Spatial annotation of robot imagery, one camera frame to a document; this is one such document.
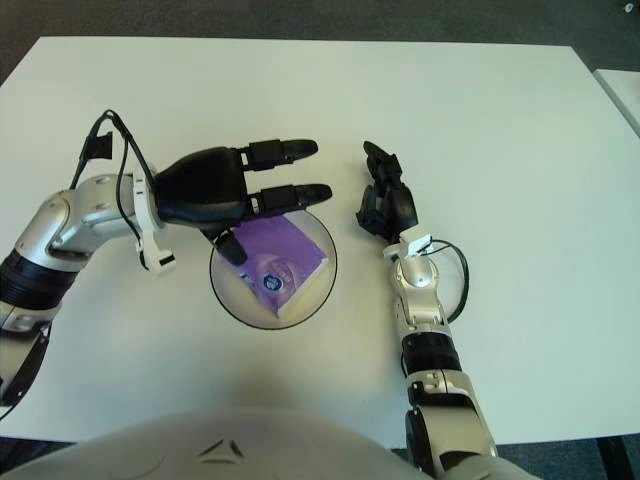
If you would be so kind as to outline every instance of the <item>gray carpet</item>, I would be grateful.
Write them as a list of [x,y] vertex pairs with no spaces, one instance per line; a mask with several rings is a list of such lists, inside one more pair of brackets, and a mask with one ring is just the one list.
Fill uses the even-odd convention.
[[[640,70],[640,15],[617,0],[0,0],[0,83],[43,35],[397,40],[570,45],[591,69]],[[0,438],[0,471],[64,445]],[[640,475],[640,436],[624,438]],[[548,479],[606,479],[596,440],[508,445]],[[609,478],[615,477],[609,471]]]

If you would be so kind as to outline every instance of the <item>wire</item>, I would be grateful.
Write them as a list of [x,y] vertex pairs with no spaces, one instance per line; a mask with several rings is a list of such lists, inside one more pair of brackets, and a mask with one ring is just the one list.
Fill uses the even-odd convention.
[[105,120],[110,120],[113,127],[120,133],[122,139],[125,142],[125,148],[127,148],[127,143],[131,145],[131,149],[136,155],[136,158],[138,159],[138,162],[140,163],[140,166],[144,171],[144,175],[147,178],[149,189],[153,192],[155,190],[155,179],[153,177],[153,174],[151,173],[151,169],[149,168],[147,161],[144,159],[144,155],[142,155],[140,147],[138,147],[136,140],[133,138],[133,135],[122,121],[122,118],[120,118],[120,115],[118,115],[111,109],[106,110],[102,115],[100,115],[100,117],[98,117],[98,119],[94,122],[91,130],[89,130],[89,135],[87,135],[87,138],[84,141],[84,145],[82,146],[80,158],[78,160],[78,166],[76,167],[76,172],[73,176],[73,179],[71,180],[71,186],[69,187],[69,189],[73,190],[78,185],[80,175],[82,175],[82,172],[84,171],[89,161],[89,159],[86,158],[87,147],[89,146],[90,142],[98,135],[98,131],[100,130],[100,127]]
[[122,162],[120,163],[120,170],[118,171],[118,180],[116,181],[116,205],[118,206],[118,211],[120,212],[120,216],[122,216],[122,219],[129,226],[129,228],[131,229],[131,232],[133,232],[133,235],[136,237],[136,240],[140,240],[140,234],[138,233],[138,230],[136,230],[136,227],[133,225],[133,222],[129,220],[129,217],[125,213],[124,208],[122,207],[122,199],[120,198],[120,188],[122,186],[122,177],[124,176],[124,167],[127,164],[128,153],[129,153],[129,142],[125,141],[124,152],[122,154]]
[[407,378],[407,366],[404,364],[404,352],[400,354],[400,368],[402,369],[404,378]]
[[17,403],[15,403],[15,404],[11,405],[11,406],[9,407],[9,410],[7,410],[6,412],[4,412],[4,413],[2,414],[2,416],[0,417],[0,422],[1,422],[2,420],[4,420],[4,419],[5,419],[5,417],[6,417],[7,415],[9,415],[9,414],[13,411],[13,409],[14,409],[14,408],[16,408],[17,406],[18,406],[18,404],[17,404]]
[[465,305],[467,304],[467,298],[469,296],[469,264],[467,263],[467,258],[464,256],[464,253],[462,253],[462,250],[456,247],[453,243],[448,242],[446,240],[439,240],[439,239],[433,239],[431,242],[442,243],[445,246],[438,248],[433,252],[423,253],[423,255],[433,255],[434,253],[438,253],[443,250],[446,250],[447,248],[451,248],[453,249],[454,252],[456,252],[456,255],[458,255],[458,259],[460,260],[460,266],[462,267],[464,284],[462,286],[462,292],[460,293],[460,300],[458,300],[458,305],[456,306],[455,310],[451,312],[451,314],[447,318],[447,321],[449,323],[453,323],[460,316],[460,314],[464,310]]

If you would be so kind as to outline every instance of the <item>white table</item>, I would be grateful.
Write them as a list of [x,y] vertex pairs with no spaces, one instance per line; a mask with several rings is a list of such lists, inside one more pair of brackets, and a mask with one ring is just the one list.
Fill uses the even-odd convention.
[[[316,139],[315,157],[249,187],[333,187],[314,213],[337,245],[336,286],[309,321],[259,331],[216,301],[200,233],[172,228],[178,268],[158,281],[130,239],[114,241],[65,298],[0,434],[81,440],[175,411],[268,405],[404,445],[383,245],[354,217],[365,139],[398,154],[422,224],[469,259],[453,333],[496,441],[640,431],[640,141],[570,48],[41,39],[0,88],[0,252],[68,185],[107,107],[159,168],[209,146]],[[459,275],[453,259],[439,265],[450,309]]]
[[596,70],[593,76],[640,136],[640,72]]

